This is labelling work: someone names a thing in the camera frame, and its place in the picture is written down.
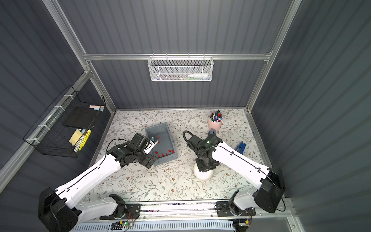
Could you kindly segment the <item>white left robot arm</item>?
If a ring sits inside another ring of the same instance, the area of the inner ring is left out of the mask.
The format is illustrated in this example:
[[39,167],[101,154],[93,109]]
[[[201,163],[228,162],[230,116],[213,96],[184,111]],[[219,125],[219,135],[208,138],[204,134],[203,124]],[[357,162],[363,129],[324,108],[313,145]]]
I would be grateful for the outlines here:
[[112,147],[96,164],[73,180],[40,193],[38,219],[50,232],[69,232],[75,225],[94,219],[125,218],[129,215],[125,201],[117,194],[82,204],[81,199],[111,174],[131,163],[151,168],[156,157],[150,154],[157,138],[135,134],[131,141]]

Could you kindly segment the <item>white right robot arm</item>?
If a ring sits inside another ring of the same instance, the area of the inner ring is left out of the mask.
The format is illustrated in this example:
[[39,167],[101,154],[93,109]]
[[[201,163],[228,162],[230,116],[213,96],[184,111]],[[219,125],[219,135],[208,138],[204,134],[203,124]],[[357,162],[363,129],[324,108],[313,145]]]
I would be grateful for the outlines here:
[[282,170],[259,164],[234,150],[214,133],[206,139],[192,134],[184,139],[188,148],[197,156],[194,174],[200,180],[208,180],[219,164],[223,164],[244,177],[253,188],[237,190],[228,201],[227,208],[239,216],[249,208],[259,207],[275,213],[283,201],[286,190]]

